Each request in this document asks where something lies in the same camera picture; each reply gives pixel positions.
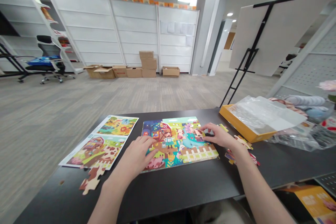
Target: black easel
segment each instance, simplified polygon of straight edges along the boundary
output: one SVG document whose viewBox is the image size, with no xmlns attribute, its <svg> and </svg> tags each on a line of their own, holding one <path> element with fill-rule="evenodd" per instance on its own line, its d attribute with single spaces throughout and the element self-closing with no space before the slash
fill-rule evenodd
<svg viewBox="0 0 336 224">
<path fill-rule="evenodd" d="M 263 30 L 264 30 L 264 27 L 265 27 L 265 25 L 266 25 L 266 23 L 267 23 L 267 20 L 268 20 L 270 14 L 271 14 L 271 11 L 272 11 L 272 9 L 273 9 L 273 6 L 274 6 L 275 4 L 278 4 L 278 3 L 281 3 L 281 2 L 288 2 L 288 1 L 292 1 L 292 0 L 275 0 L 275 1 L 265 2 L 265 3 L 262 3 L 262 4 L 259 3 L 259 4 L 256 4 L 256 5 L 253 5 L 253 8 L 257 8 L 257 7 L 261 7 L 261 6 L 266 6 L 266 5 L 268 5 L 268 9 L 267 9 L 267 11 L 266 11 L 266 14 L 265 14 L 264 19 L 263 19 L 262 22 L 261 22 L 261 25 L 260 25 L 260 27 L 259 27 L 257 36 L 256 36 L 256 38 L 255 38 L 255 40 L 254 40 L 254 42 L 253 42 L 252 48 L 247 48 L 247 50 L 246 50 L 246 52 L 245 52 L 245 55 L 244 55 L 243 59 L 242 59 L 241 62 L 240 62 L 239 67 L 236 68 L 236 70 L 237 70 L 237 71 L 236 71 L 236 74 L 235 74 L 234 77 L 233 77 L 233 80 L 232 80 L 232 82 L 231 82 L 231 84 L 230 84 L 230 87 L 227 89 L 227 92 L 226 92 L 226 94 L 225 94 L 225 96 L 224 96 L 224 99 L 223 99 L 222 103 L 220 104 L 220 107 L 223 105 L 224 100 L 226 99 L 226 97 L 227 97 L 227 95 L 228 95 L 228 93 L 229 93 L 229 90 L 230 90 L 230 89 L 233 89 L 233 90 L 234 90 L 234 91 L 233 91 L 233 94 L 231 95 L 231 98 L 230 98 L 230 100 L 229 100 L 229 102 L 228 102 L 228 104 L 230 104 L 230 102 L 231 102 L 233 96 L 235 95 L 235 93 L 236 93 L 236 91 L 237 91 L 237 89 L 238 89 L 240 83 L 242 82 L 242 80 L 243 80 L 243 78 L 244 78 L 244 76 L 245 76 L 245 74 L 246 74 L 247 72 L 250 72 L 250 73 L 253 73 L 253 74 L 255 73 L 255 72 L 251 72 L 251 71 L 248 71 L 248 70 L 249 70 L 249 67 L 250 67 L 250 65 L 251 65 L 251 63 L 252 63 L 254 57 L 256 56 L 256 54 L 257 54 L 257 52 L 258 52 L 258 50 L 259 50 L 259 48 L 256 48 L 256 47 L 257 47 L 257 45 L 258 45 L 258 42 L 259 42 L 260 36 L 261 36 L 261 34 L 262 34 Z M 240 68 L 242 67 L 242 64 L 243 64 L 243 62 L 244 62 L 244 60 L 245 60 L 245 58 L 246 58 L 246 56 L 247 56 L 248 53 L 249 53 L 249 55 L 248 55 L 247 60 L 246 60 L 246 62 L 245 62 L 244 69 L 240 69 Z M 236 79 L 237 74 L 238 74 L 239 71 L 243 71 L 244 73 L 243 73 L 242 77 L 240 78 L 240 80 L 239 80 L 237 86 L 233 88 L 233 87 L 232 87 L 233 82 L 235 81 L 235 79 Z"/>
</svg>

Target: colorful poster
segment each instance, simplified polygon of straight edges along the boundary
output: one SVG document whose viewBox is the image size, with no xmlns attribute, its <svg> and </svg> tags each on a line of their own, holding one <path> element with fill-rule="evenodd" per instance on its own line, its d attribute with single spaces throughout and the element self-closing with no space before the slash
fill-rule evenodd
<svg viewBox="0 0 336 224">
<path fill-rule="evenodd" d="M 217 158 L 214 145 L 203 141 L 200 127 L 196 117 L 145 121 L 142 135 L 157 140 L 147 153 L 154 149 L 159 151 L 143 172 Z"/>
<path fill-rule="evenodd" d="M 110 170 L 137 120 L 109 115 L 59 165 Z"/>
</svg>

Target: floor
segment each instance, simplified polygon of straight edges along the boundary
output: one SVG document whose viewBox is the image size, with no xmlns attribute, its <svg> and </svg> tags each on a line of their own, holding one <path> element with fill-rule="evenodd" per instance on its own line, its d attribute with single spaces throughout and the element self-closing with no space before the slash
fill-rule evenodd
<svg viewBox="0 0 336 224">
<path fill-rule="evenodd" d="M 101 80 L 84 72 L 45 85 L 40 75 L 28 76 L 23 84 L 1 78 L 0 223 L 14 222 L 99 116 L 214 108 L 233 76 Z M 248 73 L 232 102 L 264 96 L 277 81 Z"/>
</svg>

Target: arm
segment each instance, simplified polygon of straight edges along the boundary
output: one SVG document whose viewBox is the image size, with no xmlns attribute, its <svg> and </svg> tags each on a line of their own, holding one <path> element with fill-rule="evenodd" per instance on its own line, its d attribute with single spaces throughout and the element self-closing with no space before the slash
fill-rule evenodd
<svg viewBox="0 0 336 224">
<path fill-rule="evenodd" d="M 205 141 L 214 142 L 222 147 L 229 148 L 234 154 L 244 192 L 257 224 L 295 223 L 278 197 L 268 186 L 252 161 L 246 147 L 215 124 L 206 124 L 201 130 L 206 128 L 211 129 L 215 136 L 206 136 L 204 137 Z"/>
<path fill-rule="evenodd" d="M 131 142 L 116 168 L 104 182 L 88 224 L 117 222 L 120 204 L 127 187 L 158 152 L 155 149 L 146 156 L 147 150 L 155 142 L 149 136 L 139 136 Z"/>
</svg>

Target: hand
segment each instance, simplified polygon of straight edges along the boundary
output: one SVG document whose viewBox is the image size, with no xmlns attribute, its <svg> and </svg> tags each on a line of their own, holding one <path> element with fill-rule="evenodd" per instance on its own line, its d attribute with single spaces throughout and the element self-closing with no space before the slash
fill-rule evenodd
<svg viewBox="0 0 336 224">
<path fill-rule="evenodd" d="M 150 136 L 138 136 L 128 146 L 113 173 L 125 177 L 127 182 L 131 182 L 148 165 L 158 149 L 154 149 L 147 156 L 146 152 L 156 140 Z"/>
<path fill-rule="evenodd" d="M 213 142 L 229 149 L 235 149 L 237 146 L 242 146 L 236 139 L 234 139 L 229 133 L 227 133 L 218 125 L 215 125 L 210 122 L 200 128 L 200 130 L 202 131 L 204 131 L 205 129 L 210 129 L 215 134 L 215 136 L 213 137 L 212 136 L 203 137 L 203 140 L 205 141 Z"/>
</svg>

